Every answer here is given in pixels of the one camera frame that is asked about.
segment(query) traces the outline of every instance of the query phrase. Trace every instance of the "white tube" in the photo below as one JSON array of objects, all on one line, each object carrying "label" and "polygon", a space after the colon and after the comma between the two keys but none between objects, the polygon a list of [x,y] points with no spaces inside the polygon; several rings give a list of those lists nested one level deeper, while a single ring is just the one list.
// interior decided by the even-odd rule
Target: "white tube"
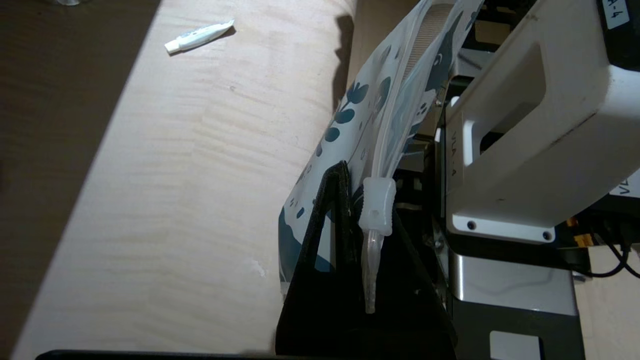
[{"label": "white tube", "polygon": [[184,33],[175,40],[171,40],[164,45],[166,52],[173,54],[177,51],[185,51],[204,45],[220,35],[224,34],[234,25],[234,20],[226,22],[224,24],[213,24],[204,26],[203,28],[195,29],[188,33]]}]

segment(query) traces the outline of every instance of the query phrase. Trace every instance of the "white plastic fitting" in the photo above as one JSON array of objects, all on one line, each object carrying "label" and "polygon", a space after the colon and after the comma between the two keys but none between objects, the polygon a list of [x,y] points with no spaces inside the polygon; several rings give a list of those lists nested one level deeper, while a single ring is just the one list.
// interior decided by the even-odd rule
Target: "white plastic fitting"
[{"label": "white plastic fitting", "polygon": [[375,230],[384,236],[391,235],[396,182],[389,177],[367,177],[363,185],[364,203],[358,225],[363,231]]}]

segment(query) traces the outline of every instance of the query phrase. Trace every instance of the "label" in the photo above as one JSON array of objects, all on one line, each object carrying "label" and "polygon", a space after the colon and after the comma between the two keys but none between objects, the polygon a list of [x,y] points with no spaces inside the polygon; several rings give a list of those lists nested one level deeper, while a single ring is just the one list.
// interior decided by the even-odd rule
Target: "label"
[{"label": "label", "polygon": [[626,0],[602,0],[607,29],[617,28],[629,22],[629,11]]},{"label": "label", "polygon": [[640,199],[640,170],[618,184],[609,195],[636,197]]}]

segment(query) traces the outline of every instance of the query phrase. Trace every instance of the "light wood surface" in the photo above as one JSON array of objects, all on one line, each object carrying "label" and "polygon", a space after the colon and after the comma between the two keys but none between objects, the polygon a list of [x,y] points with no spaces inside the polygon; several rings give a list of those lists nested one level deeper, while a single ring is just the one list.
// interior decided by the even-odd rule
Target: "light wood surface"
[{"label": "light wood surface", "polygon": [[[90,11],[82,6],[91,3],[65,11]],[[271,350],[282,306],[277,218],[331,118],[336,19],[354,7],[162,1],[14,359],[54,348]],[[231,36],[164,50],[230,18]],[[30,20],[34,32],[52,31]],[[93,45],[125,36],[96,35]],[[102,69],[92,70],[88,83]]]}]

